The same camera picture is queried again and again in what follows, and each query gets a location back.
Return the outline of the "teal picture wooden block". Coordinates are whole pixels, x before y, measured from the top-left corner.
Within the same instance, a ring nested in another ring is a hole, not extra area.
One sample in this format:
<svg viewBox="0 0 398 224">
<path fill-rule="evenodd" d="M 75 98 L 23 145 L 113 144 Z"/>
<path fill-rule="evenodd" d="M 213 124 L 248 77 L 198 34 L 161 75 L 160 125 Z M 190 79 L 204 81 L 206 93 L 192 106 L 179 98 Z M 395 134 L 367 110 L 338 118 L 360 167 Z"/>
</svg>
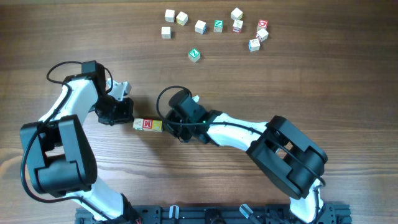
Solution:
<svg viewBox="0 0 398 224">
<path fill-rule="evenodd" d="M 133 128 L 136 130 L 143 130 L 143 123 L 144 119 L 143 118 L 135 118 L 133 121 Z"/>
</svg>

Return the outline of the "yellow K wooden block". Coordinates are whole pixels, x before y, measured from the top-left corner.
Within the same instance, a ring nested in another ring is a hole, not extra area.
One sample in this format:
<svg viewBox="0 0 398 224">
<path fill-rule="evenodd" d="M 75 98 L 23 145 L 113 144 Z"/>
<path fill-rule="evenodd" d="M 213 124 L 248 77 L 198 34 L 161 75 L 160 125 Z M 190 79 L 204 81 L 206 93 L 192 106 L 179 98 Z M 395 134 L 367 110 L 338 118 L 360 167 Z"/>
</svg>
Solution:
<svg viewBox="0 0 398 224">
<path fill-rule="evenodd" d="M 163 130 L 162 121 L 153 119 L 152 120 L 152 128 L 151 128 L 151 130 L 155 131 L 155 132 L 162 132 L 162 130 Z"/>
</svg>

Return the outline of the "red M wooden block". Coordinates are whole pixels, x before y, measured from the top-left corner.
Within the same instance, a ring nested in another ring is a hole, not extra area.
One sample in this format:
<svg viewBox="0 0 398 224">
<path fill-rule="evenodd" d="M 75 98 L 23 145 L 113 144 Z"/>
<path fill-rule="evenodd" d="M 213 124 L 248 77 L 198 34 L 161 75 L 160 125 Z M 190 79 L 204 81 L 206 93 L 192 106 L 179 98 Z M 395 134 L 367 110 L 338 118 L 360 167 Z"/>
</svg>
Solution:
<svg viewBox="0 0 398 224">
<path fill-rule="evenodd" d="M 142 120 L 142 128 L 145 131 L 152 130 L 153 120 L 152 119 L 143 119 Z"/>
</svg>

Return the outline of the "green Z wooden block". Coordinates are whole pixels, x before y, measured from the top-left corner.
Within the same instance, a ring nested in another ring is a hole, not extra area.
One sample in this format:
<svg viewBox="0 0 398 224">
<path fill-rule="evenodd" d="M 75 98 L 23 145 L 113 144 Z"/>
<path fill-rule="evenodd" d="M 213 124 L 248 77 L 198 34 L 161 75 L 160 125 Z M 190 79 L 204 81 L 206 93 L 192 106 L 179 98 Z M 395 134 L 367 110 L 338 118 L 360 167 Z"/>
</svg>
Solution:
<svg viewBox="0 0 398 224">
<path fill-rule="evenodd" d="M 197 62 L 201 57 L 201 52 L 196 48 L 191 49 L 188 53 L 188 57 L 192 62 Z"/>
</svg>

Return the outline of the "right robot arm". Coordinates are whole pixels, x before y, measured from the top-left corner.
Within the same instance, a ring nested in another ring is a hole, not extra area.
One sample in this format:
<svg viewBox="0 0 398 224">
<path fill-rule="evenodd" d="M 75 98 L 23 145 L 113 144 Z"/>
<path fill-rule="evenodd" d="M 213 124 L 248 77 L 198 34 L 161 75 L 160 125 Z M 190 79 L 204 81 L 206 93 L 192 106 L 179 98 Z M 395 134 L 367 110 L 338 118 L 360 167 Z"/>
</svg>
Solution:
<svg viewBox="0 0 398 224">
<path fill-rule="evenodd" d="M 328 161 L 326 153 L 282 116 L 260 123 L 206 110 L 199 97 L 180 86 L 161 116 L 164 129 L 181 142 L 192 138 L 203 144 L 244 151 L 266 177 L 290 198 L 290 212 L 303 223 L 316 223 L 323 201 L 320 189 Z"/>
</svg>

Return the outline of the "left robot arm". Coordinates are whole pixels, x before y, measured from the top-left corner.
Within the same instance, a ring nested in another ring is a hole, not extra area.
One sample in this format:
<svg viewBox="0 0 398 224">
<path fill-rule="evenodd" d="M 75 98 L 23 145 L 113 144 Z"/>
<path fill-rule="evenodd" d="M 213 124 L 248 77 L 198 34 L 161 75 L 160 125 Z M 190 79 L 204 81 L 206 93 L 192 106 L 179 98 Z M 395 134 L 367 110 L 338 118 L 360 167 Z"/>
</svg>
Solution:
<svg viewBox="0 0 398 224">
<path fill-rule="evenodd" d="M 76 223 L 142 223 L 127 198 L 98 177 L 96 159 L 82 128 L 92 111 L 101 124 L 132 122 L 131 86 L 107 80 L 110 71 L 94 60 L 80 66 L 81 73 L 60 83 L 62 93 L 49 112 L 21 127 L 22 186 L 38 202 L 72 200 L 81 205 Z"/>
</svg>

